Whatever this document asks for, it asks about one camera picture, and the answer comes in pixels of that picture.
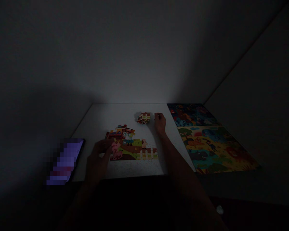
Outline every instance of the partially assembled puzzle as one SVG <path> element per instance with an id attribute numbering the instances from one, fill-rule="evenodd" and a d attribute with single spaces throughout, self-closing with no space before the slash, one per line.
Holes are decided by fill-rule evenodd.
<path id="1" fill-rule="evenodd" d="M 106 133 L 105 139 L 114 138 L 110 160 L 152 160 L 158 159 L 157 148 L 152 147 L 145 139 L 132 139 L 135 130 L 126 124 L 118 125 L 116 131 Z"/>

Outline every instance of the jigsaw puzzle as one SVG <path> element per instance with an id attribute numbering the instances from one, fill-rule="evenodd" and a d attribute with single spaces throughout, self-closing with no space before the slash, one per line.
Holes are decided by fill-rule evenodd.
<path id="1" fill-rule="evenodd" d="M 167 105 L 197 172 L 235 172 L 259 167 L 202 104 Z"/>
<path id="2" fill-rule="evenodd" d="M 146 139 L 132 139 L 135 130 L 126 124 L 118 125 L 116 131 L 106 133 L 105 139 L 114 138 L 110 160 L 153 160 L 158 159 L 157 148 L 152 147 Z"/>

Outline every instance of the table surface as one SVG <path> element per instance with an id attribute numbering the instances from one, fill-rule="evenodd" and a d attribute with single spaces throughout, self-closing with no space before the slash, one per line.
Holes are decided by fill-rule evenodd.
<path id="1" fill-rule="evenodd" d="M 151 120 L 148 124 L 143 125 L 136 122 L 137 116 L 141 112 L 151 113 Z M 157 147 L 159 159 L 109 161 L 105 179 L 167 174 L 164 153 L 154 129 L 154 113 L 156 112 L 164 114 L 167 121 L 166 133 L 169 139 L 193 171 L 196 171 L 167 104 L 93 104 L 72 136 L 72 138 L 86 140 L 72 181 L 84 180 L 87 157 L 94 144 L 104 139 L 106 132 L 115 131 L 119 124 L 126 124 L 135 130 L 133 139 L 146 139 L 149 145 Z"/>

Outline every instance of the phone screen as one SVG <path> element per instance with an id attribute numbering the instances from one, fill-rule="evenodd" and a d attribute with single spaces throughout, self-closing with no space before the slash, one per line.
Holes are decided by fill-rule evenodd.
<path id="1" fill-rule="evenodd" d="M 64 139 L 60 144 L 60 152 L 54 159 L 53 168 L 47 176 L 46 185 L 65 185 L 69 181 L 83 144 L 84 139 Z"/>

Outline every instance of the forearm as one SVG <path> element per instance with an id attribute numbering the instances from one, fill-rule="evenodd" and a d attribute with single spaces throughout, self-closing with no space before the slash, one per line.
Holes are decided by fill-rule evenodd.
<path id="1" fill-rule="evenodd" d="M 201 223 L 194 224 L 195 227 L 200 230 L 227 230 L 191 167 L 165 133 L 159 137 L 169 176 L 187 201 L 193 222 Z"/>
<path id="2" fill-rule="evenodd" d="M 73 230 L 85 211 L 96 185 L 83 183 L 76 193 L 72 204 L 58 224 L 57 230 Z"/>
<path id="3" fill-rule="evenodd" d="M 169 176 L 180 192 L 191 200 L 203 200 L 207 196 L 195 173 L 164 133 L 159 135 Z"/>

